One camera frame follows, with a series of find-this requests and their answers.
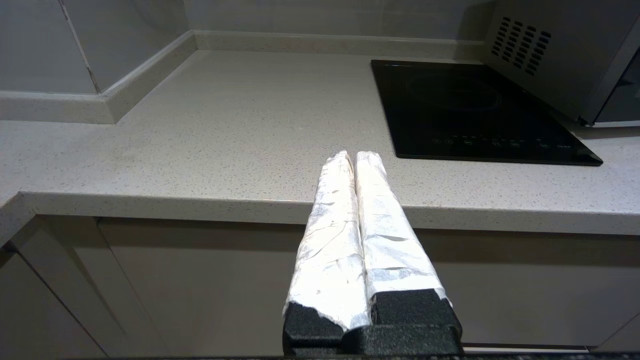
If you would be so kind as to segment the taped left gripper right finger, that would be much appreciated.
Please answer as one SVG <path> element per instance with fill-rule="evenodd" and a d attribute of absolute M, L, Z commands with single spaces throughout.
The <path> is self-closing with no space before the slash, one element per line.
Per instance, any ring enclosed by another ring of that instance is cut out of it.
<path fill-rule="evenodd" d="M 355 176 L 368 325 L 447 327 L 461 333 L 434 265 L 390 187 L 381 156 L 358 152 Z"/>

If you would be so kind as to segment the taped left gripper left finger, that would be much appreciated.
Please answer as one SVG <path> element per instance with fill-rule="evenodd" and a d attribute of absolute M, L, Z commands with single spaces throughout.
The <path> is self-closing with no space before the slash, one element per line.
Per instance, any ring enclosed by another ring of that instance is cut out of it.
<path fill-rule="evenodd" d="M 327 158 L 297 249 L 282 310 L 285 351 L 336 351 L 343 336 L 371 325 L 355 172 L 342 150 Z"/>

